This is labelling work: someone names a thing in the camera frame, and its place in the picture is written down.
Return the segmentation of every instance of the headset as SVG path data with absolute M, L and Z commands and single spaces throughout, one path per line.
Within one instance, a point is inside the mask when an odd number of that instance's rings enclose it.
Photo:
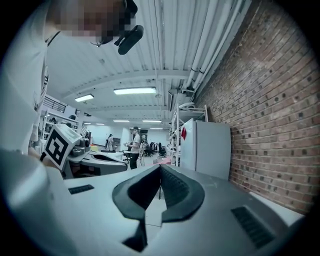
M 132 20 L 136 18 L 138 7 L 133 0 L 122 0 L 122 2 L 125 11 L 123 15 L 120 15 L 118 24 L 114 26 L 112 31 L 102 31 L 102 35 L 96 38 L 96 43 L 91 44 L 100 47 L 111 42 L 114 38 L 119 37 L 114 44 L 118 46 L 118 53 L 125 55 L 143 37 L 144 27 L 136 25 L 131 30 L 129 29 L 132 25 Z M 47 44 L 48 46 L 59 33 L 60 31 L 53 36 Z

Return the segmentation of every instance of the ceiling beam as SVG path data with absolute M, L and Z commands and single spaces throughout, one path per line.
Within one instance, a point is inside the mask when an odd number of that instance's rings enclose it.
M 88 113 L 91 112 L 107 112 L 107 111 L 159 111 L 159 106 L 103 106 L 103 107 L 97 107 L 97 108 L 88 108 L 85 111 Z M 162 106 L 161 110 L 167 111 L 166 106 Z
M 188 70 L 158 70 L 157 75 L 159 79 L 188 79 L 190 71 Z M 82 93 L 93 88 L 105 88 L 108 84 L 114 84 L 118 82 L 131 82 L 134 80 L 146 80 L 146 79 L 154 79 L 156 77 L 154 70 L 145 70 L 145 71 L 135 71 L 135 72 L 127 72 L 122 74 L 116 74 L 112 76 L 108 76 L 96 81 L 89 82 L 83 86 L 83 88 L 78 88 L 73 91 L 68 91 L 64 93 L 62 99 L 66 99 L 71 97 L 72 95 L 76 95 L 78 93 Z

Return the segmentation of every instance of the black slot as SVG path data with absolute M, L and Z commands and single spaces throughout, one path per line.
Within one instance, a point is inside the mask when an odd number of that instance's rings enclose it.
M 84 185 L 84 186 L 76 186 L 76 187 L 71 187 L 69 188 L 69 192 L 71 195 L 73 194 L 78 194 L 78 193 L 82 193 L 88 190 L 93 190 L 94 187 L 91 185 Z
M 275 238 L 246 207 L 238 207 L 232 209 L 231 212 L 257 249 L 270 243 Z

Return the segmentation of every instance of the white shirt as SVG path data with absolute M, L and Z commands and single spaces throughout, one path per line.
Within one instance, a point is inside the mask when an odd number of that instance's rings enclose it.
M 28 153 L 38 140 L 48 83 L 44 29 L 50 2 L 40 5 L 12 41 L 0 69 L 0 147 Z
M 135 137 L 133 139 L 133 142 L 132 142 L 132 145 L 135 145 L 135 143 L 138 143 L 138 146 L 139 146 L 139 144 L 140 144 L 140 135 L 139 134 L 135 135 Z M 132 154 L 139 154 L 139 149 L 135 148 L 135 147 L 132 147 L 130 152 Z

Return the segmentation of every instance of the ceiling light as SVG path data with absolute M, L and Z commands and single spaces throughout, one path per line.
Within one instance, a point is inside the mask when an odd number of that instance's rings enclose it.
M 142 120 L 142 122 L 149 122 L 149 123 L 161 123 L 160 120 Z
M 156 87 L 135 87 L 135 88 L 121 88 L 113 90 L 116 95 L 124 94 L 155 94 Z
M 94 96 L 92 94 L 88 94 L 88 95 L 85 95 L 85 96 L 81 96 L 81 97 L 75 98 L 75 101 L 76 102 L 83 102 L 83 101 L 86 101 L 86 100 L 91 100 L 93 98 L 94 98 Z

